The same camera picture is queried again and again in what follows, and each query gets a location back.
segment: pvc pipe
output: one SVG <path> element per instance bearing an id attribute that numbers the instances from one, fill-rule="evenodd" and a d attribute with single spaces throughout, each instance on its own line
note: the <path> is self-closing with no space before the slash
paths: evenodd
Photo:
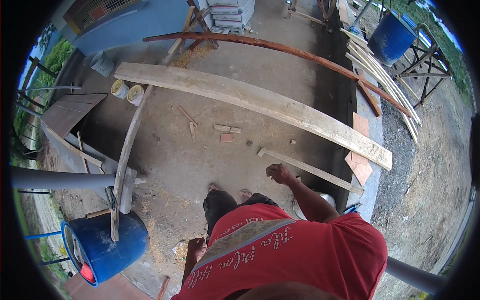
<path id="1" fill-rule="evenodd" d="M 390 256 L 385 272 L 431 295 L 436 295 L 447 282 L 446 277 L 420 270 Z"/>
<path id="2" fill-rule="evenodd" d="M 61 262 L 68 261 L 68 260 L 70 260 L 70 257 L 57 259 L 55 261 L 50 261 L 50 262 L 43 262 L 43 263 L 39 263 L 38 265 L 56 264 L 56 263 L 61 263 Z"/>
<path id="3" fill-rule="evenodd" d="M 42 115 L 37 113 L 36 111 L 33 111 L 31 109 L 29 109 L 28 107 L 26 107 L 25 105 L 21 104 L 21 103 L 18 103 L 18 102 L 15 102 L 15 105 L 18 106 L 20 109 L 23 109 L 24 111 L 28 112 L 29 114 L 31 115 L 34 115 L 35 117 L 41 117 Z"/>
<path id="4" fill-rule="evenodd" d="M 27 235 L 25 236 L 26 240 L 32 240 L 32 239 L 38 239 L 38 238 L 43 238 L 43 237 L 49 237 L 51 235 L 57 235 L 61 234 L 61 231 L 55 231 L 51 233 L 43 233 L 43 234 L 35 234 L 35 235 Z"/>
<path id="5" fill-rule="evenodd" d="M 60 89 L 60 88 L 68 88 L 68 89 L 73 89 L 73 90 L 79 90 L 82 87 L 81 86 L 49 86 L 49 87 L 39 87 L 39 88 L 26 88 L 23 90 L 18 90 L 17 93 L 21 92 L 26 92 L 26 91 L 38 91 L 38 90 L 55 90 L 55 89 Z"/>
<path id="6" fill-rule="evenodd" d="M 11 167 L 11 184 L 19 189 L 84 189 L 113 186 L 115 174 L 85 174 Z"/>
<path id="7" fill-rule="evenodd" d="M 363 17 L 363 15 L 365 14 L 365 12 L 367 11 L 367 9 L 370 7 L 370 5 L 373 3 L 373 0 L 370 0 L 368 1 L 367 4 L 365 4 L 365 7 L 362 9 L 362 11 L 360 12 L 359 16 L 357 17 L 357 19 L 355 20 L 355 22 L 353 22 L 352 26 L 353 28 L 355 28 L 357 26 L 357 24 L 360 22 L 360 19 Z"/>

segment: sky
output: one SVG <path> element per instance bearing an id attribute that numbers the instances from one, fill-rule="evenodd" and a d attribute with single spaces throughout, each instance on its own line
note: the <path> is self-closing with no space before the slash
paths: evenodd
<path id="1" fill-rule="evenodd" d="M 38 58 L 39 60 L 42 59 L 43 57 L 43 53 L 42 51 L 40 50 L 40 47 L 36 47 L 36 46 L 33 46 L 32 47 L 32 51 L 30 51 L 30 54 L 29 54 L 31 57 L 33 58 Z M 27 59 L 27 62 L 26 62 L 26 65 L 25 65 L 25 68 L 24 68 L 24 71 L 22 73 L 22 75 L 20 75 L 20 80 L 18 82 L 18 89 L 20 90 L 22 88 L 22 85 L 24 85 L 24 80 L 25 80 L 25 77 L 27 76 L 27 72 L 28 72 L 28 69 L 30 68 L 30 66 L 32 65 L 32 62 L 29 61 Z"/>

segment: concrete floor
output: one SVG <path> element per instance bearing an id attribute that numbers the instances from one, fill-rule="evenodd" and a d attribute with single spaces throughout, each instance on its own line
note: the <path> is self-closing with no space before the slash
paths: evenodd
<path id="1" fill-rule="evenodd" d="M 318 17 L 316 9 L 316 2 L 312 0 L 297 5 L 299 12 Z M 258 34 L 246 35 L 299 48 L 348 66 L 342 33 L 338 30 L 332 34 L 321 31 L 318 24 L 295 15 L 287 20 L 286 14 L 284 1 L 257 2 L 251 25 Z M 211 51 L 205 58 L 194 59 L 188 69 L 244 81 L 315 107 L 344 123 L 351 122 L 348 107 L 355 101 L 355 96 L 351 81 L 346 77 L 289 54 L 228 42 L 219 44 L 219 49 Z M 122 61 L 158 63 L 166 51 L 153 42 L 110 49 L 107 53 L 118 65 Z M 109 93 L 115 78 L 113 75 L 104 78 L 92 71 L 89 62 L 90 59 L 86 58 L 75 73 L 74 85 L 82 86 L 81 90 L 75 90 L 75 94 Z M 189 121 L 177 106 L 198 123 L 196 144 L 192 142 Z M 135 109 L 126 100 L 109 93 L 84 121 L 84 141 L 118 160 Z M 221 144 L 220 132 L 212 128 L 214 124 L 239 127 L 242 133 L 235 134 L 232 143 Z M 297 143 L 290 144 L 291 139 Z M 247 140 L 253 141 L 252 147 L 246 145 Z M 247 109 L 157 88 L 143 115 L 129 160 L 129 167 L 148 176 L 148 183 L 138 185 L 134 190 L 132 209 L 147 226 L 151 247 L 149 253 L 122 272 L 124 276 L 156 298 L 164 276 L 168 275 L 172 281 L 166 299 L 178 292 L 183 265 L 175 260 L 172 248 L 179 241 L 205 236 L 202 203 L 211 182 L 230 192 L 237 200 L 238 191 L 245 188 L 268 195 L 293 216 L 290 190 L 270 181 L 264 171 L 270 164 L 280 161 L 258 157 L 256 153 L 261 147 L 345 180 L 351 179 L 351 173 L 345 175 L 343 168 L 346 166 L 343 162 L 345 150 L 337 144 Z M 333 195 L 337 204 L 348 196 L 344 190 L 309 173 L 295 167 L 291 170 L 309 187 Z"/>

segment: hand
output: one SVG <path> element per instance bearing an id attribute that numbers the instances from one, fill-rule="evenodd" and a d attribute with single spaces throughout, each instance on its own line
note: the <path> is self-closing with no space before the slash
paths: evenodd
<path id="1" fill-rule="evenodd" d="M 275 180 L 276 183 L 289 185 L 293 180 L 296 180 L 290 170 L 283 164 L 270 165 L 265 172 L 267 176 L 271 176 L 272 180 Z"/>
<path id="2" fill-rule="evenodd" d="M 206 251 L 207 244 L 205 243 L 204 238 L 195 238 L 188 241 L 187 257 L 195 258 L 196 261 L 199 261 Z"/>

